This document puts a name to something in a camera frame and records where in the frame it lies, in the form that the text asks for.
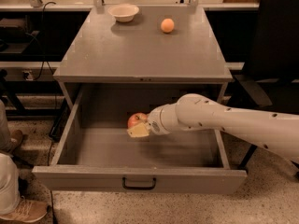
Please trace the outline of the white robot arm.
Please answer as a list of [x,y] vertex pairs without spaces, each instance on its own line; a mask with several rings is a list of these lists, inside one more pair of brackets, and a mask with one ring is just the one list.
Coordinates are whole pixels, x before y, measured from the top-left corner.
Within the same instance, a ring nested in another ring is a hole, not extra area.
[[199,94],[186,94],[171,105],[150,113],[135,113],[127,122],[134,138],[152,133],[219,130],[264,148],[295,163],[299,162],[299,116],[229,107]]

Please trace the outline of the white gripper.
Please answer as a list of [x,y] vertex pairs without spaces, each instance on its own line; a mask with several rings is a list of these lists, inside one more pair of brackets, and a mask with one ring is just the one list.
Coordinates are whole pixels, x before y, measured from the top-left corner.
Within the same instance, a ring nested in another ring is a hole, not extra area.
[[148,115],[148,123],[138,123],[127,130],[133,138],[146,137],[150,130],[157,135],[170,134],[175,119],[175,107],[162,105],[153,109]]

